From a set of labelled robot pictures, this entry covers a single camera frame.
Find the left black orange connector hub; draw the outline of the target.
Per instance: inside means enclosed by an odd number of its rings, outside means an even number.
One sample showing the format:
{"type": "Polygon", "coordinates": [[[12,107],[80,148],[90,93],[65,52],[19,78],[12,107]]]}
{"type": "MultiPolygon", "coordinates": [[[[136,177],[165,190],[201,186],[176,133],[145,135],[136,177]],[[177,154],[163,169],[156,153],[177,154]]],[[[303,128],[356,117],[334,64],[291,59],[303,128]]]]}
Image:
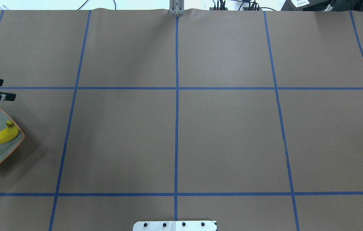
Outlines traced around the left black orange connector hub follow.
{"type": "Polygon", "coordinates": [[[228,11],[226,0],[212,0],[213,6],[209,7],[210,11],[228,11]]]}

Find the black orange connector hub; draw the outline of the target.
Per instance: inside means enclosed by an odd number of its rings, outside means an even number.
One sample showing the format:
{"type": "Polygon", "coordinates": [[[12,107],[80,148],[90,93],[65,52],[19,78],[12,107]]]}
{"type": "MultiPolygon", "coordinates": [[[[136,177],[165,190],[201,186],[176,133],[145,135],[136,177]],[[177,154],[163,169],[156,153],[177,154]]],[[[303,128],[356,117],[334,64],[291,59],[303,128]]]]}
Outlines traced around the black orange connector hub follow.
{"type": "Polygon", "coordinates": [[[226,0],[212,0],[213,6],[209,7],[210,11],[228,11],[226,0]]]}
{"type": "Polygon", "coordinates": [[[243,11],[261,11],[262,8],[256,0],[243,0],[239,10],[243,11]]]}

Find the right black orange connector hub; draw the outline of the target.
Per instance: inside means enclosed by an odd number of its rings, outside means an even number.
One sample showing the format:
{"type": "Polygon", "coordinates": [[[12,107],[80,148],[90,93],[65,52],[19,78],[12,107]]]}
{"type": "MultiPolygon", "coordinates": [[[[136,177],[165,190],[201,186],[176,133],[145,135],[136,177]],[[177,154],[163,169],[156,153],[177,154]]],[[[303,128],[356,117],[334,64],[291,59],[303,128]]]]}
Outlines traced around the right black orange connector hub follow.
{"type": "Polygon", "coordinates": [[[262,8],[256,0],[243,0],[239,10],[243,11],[261,11],[262,8]]]}

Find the black box white label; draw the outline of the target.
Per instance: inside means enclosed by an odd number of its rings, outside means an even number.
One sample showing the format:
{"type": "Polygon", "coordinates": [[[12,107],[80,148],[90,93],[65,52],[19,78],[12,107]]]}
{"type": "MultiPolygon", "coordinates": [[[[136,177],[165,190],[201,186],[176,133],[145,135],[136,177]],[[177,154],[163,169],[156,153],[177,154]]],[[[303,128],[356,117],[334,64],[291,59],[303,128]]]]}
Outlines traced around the black box white label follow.
{"type": "Polygon", "coordinates": [[[286,0],[281,11],[323,11],[331,0],[286,0]]]}

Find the aluminium frame post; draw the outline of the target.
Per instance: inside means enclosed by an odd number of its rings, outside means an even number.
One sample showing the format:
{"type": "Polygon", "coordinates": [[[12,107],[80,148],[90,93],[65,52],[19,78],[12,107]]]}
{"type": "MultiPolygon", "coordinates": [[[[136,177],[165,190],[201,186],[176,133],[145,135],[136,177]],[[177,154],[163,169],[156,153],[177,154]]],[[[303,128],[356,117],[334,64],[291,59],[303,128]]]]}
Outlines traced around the aluminium frame post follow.
{"type": "Polygon", "coordinates": [[[169,14],[181,16],[185,13],[184,0],[169,0],[169,14]]]}

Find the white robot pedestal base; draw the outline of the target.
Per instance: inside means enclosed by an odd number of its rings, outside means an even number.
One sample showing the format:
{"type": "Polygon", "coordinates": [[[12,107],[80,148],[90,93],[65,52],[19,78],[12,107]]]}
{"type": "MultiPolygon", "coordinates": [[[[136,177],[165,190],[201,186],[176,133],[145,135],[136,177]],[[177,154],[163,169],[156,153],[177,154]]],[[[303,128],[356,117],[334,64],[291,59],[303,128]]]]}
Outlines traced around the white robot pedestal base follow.
{"type": "Polygon", "coordinates": [[[133,231],[217,231],[216,221],[139,221],[134,223],[133,231]]]}

